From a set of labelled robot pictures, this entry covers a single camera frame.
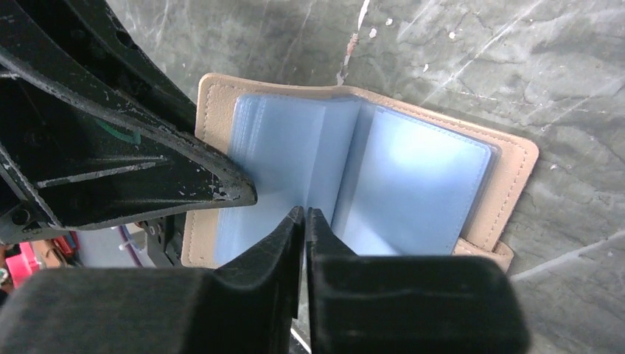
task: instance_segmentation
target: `gray countertop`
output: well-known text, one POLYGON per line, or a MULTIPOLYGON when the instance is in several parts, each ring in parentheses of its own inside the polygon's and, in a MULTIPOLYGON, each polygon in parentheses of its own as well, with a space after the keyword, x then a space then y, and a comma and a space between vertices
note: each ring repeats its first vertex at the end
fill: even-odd
POLYGON ((207 72, 344 79, 535 141, 503 236, 534 352, 625 351, 624 1, 109 2, 193 100, 207 72))

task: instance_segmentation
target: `brown object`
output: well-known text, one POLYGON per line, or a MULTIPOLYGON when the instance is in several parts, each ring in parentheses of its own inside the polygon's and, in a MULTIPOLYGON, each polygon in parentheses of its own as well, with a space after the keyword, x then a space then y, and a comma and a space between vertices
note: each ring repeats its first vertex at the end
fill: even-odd
POLYGON ((32 241, 30 244, 46 268, 60 268, 67 264, 52 240, 32 241))
MULTIPOLYGON (((514 205, 538 159, 537 146, 524 138, 445 116, 361 88, 350 86, 283 86, 244 80, 221 74, 207 74, 200 81, 195 136, 226 153, 230 142, 234 107, 242 94, 281 94, 309 99, 358 96, 440 127, 479 139, 500 149, 489 186, 475 213, 468 233, 458 240, 453 254, 473 254, 493 259, 506 270, 512 250, 499 242, 514 205)), ((218 209, 187 213, 182 264, 216 268, 213 261, 218 209)))

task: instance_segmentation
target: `marble table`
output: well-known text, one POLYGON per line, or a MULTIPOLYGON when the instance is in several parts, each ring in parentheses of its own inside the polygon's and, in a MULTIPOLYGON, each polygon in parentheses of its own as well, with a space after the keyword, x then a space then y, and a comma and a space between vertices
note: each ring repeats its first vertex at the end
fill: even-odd
POLYGON ((533 353, 625 352, 623 0, 109 3, 193 100, 207 72, 344 81, 535 141, 503 236, 533 353))

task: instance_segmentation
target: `pink object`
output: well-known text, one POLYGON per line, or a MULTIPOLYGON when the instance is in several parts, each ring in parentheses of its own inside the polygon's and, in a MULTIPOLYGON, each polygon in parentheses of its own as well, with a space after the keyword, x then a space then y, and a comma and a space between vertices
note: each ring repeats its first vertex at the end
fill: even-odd
POLYGON ((13 279, 13 286, 16 288, 39 270, 39 264, 30 243, 20 243, 20 250, 20 254, 6 259, 7 268, 9 268, 11 279, 13 279))

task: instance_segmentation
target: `open wallet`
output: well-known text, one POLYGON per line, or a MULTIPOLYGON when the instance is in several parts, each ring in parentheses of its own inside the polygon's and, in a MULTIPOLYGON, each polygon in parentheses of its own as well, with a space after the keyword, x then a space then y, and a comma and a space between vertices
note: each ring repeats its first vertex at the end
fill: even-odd
POLYGON ((476 255, 499 241, 538 158, 524 138, 349 86, 207 74, 195 135, 256 183, 258 203, 188 212, 181 262, 217 268, 294 207, 319 208, 359 255, 476 255))

